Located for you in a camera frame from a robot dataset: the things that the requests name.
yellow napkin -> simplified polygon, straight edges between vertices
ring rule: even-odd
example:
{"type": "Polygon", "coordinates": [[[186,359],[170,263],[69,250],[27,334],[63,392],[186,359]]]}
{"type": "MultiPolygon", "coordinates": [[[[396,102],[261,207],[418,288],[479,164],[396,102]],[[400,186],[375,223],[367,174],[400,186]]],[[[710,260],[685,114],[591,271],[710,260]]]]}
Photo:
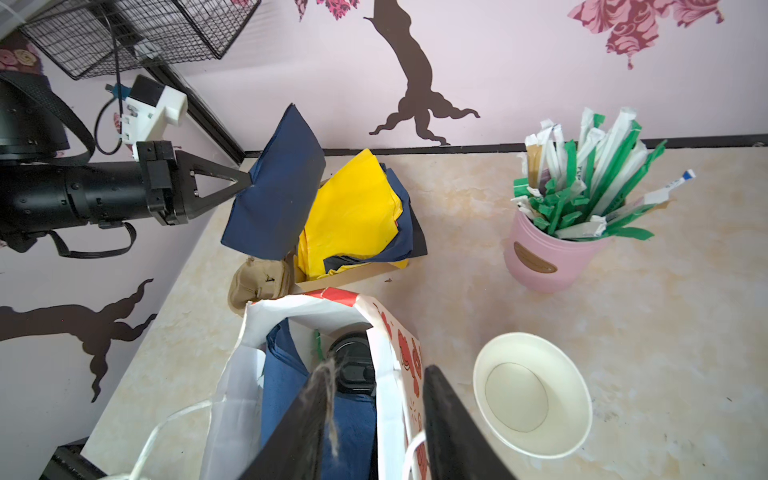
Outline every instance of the yellow napkin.
{"type": "Polygon", "coordinates": [[[400,198],[365,149],[318,190],[299,239],[299,268],[315,280],[326,275],[328,257],[378,255],[397,235],[400,214],[400,198]]]}

black baseboard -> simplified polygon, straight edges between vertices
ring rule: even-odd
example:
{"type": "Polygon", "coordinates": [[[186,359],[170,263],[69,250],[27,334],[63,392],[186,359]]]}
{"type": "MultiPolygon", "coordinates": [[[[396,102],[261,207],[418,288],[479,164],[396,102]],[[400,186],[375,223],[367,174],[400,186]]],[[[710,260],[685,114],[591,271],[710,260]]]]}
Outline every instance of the black baseboard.
{"type": "MultiPolygon", "coordinates": [[[[663,139],[648,138],[643,142],[648,148],[655,148],[663,139]]],[[[728,148],[728,147],[765,147],[768,134],[728,135],[724,137],[679,137],[667,139],[667,148],[728,148]]],[[[362,148],[323,148],[326,157],[357,155],[362,148]]],[[[410,148],[373,148],[374,155],[414,155],[414,154],[497,154],[525,151],[524,144],[465,145],[461,147],[410,147],[410,148]]],[[[245,158],[258,158],[261,151],[247,151],[245,158]]]]}

black wall trim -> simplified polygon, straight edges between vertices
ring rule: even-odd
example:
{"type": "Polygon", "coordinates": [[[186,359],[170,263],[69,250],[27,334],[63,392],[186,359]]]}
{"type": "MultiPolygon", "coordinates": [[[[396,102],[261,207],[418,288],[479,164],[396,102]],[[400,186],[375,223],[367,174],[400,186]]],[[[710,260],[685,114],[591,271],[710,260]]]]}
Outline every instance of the black wall trim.
{"type": "MultiPolygon", "coordinates": [[[[655,148],[663,139],[643,140],[648,148],[655,148]]],[[[667,140],[667,148],[726,148],[726,147],[765,147],[768,134],[730,135],[724,137],[679,137],[667,140]]],[[[324,148],[327,157],[357,155],[362,148],[324,148]]],[[[373,148],[374,155],[413,155],[413,154],[496,154],[525,151],[525,144],[466,145],[464,147],[411,147],[411,148],[373,148]]],[[[247,151],[245,158],[258,158],[261,151],[247,151]]]]}
{"type": "Polygon", "coordinates": [[[240,145],[230,136],[227,129],[208,110],[208,107],[205,106],[205,103],[197,96],[194,90],[189,88],[167,65],[145,66],[144,68],[161,84],[184,93],[187,96],[187,113],[189,116],[210,135],[233,162],[238,165],[243,163],[243,159],[246,156],[243,149],[240,148],[240,145]]]}

black strap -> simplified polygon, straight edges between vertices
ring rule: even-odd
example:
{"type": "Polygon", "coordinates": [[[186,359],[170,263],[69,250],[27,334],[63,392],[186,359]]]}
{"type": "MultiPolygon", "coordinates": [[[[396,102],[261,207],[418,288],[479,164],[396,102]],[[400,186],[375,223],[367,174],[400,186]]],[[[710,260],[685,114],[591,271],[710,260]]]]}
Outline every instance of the black strap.
{"type": "Polygon", "coordinates": [[[41,86],[42,84],[30,81],[30,75],[33,74],[22,73],[20,71],[0,71],[0,81],[10,84],[21,93],[37,102],[40,106],[50,111],[62,122],[62,124],[65,125],[65,127],[69,128],[83,145],[85,145],[85,148],[88,149],[87,152],[71,157],[49,158],[45,160],[45,163],[59,167],[80,167],[87,164],[96,150],[96,142],[94,142],[91,132],[85,125],[83,125],[83,122],[74,114],[72,109],[53,93],[50,88],[43,88],[41,86]]]}
{"type": "Polygon", "coordinates": [[[64,241],[61,239],[58,233],[54,232],[53,230],[49,230],[46,233],[51,236],[51,238],[53,239],[53,243],[56,244],[56,250],[58,250],[58,254],[60,257],[107,258],[107,257],[116,257],[118,255],[122,255],[123,253],[128,252],[131,249],[131,247],[134,245],[134,242],[136,241],[136,229],[134,228],[133,225],[131,225],[128,222],[123,222],[123,226],[125,227],[125,230],[128,230],[128,235],[131,236],[131,244],[125,248],[118,248],[117,250],[107,250],[104,252],[73,252],[69,250],[69,247],[67,247],[67,244],[64,243],[64,241]]]}

robotic arm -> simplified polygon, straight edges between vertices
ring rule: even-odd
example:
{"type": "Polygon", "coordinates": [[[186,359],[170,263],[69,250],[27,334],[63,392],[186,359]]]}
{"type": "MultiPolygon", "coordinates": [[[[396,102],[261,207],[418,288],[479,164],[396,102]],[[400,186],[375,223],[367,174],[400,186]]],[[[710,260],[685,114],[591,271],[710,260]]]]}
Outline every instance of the robotic arm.
{"type": "Polygon", "coordinates": [[[38,238],[50,235],[63,257],[114,257],[129,251],[136,239],[127,220],[154,217],[163,225],[187,223],[251,185],[247,172],[174,151],[170,141],[162,140],[165,126],[179,125],[186,114],[185,94],[139,76],[125,104],[121,137],[133,145],[136,161],[91,164],[91,133],[51,91],[47,78],[0,72],[0,240],[26,252],[38,238]],[[87,152],[57,157],[69,148],[65,125],[87,152]],[[235,183],[199,197],[197,175],[235,183]],[[131,244],[77,252],[55,232],[88,223],[125,227],[131,244]]]}

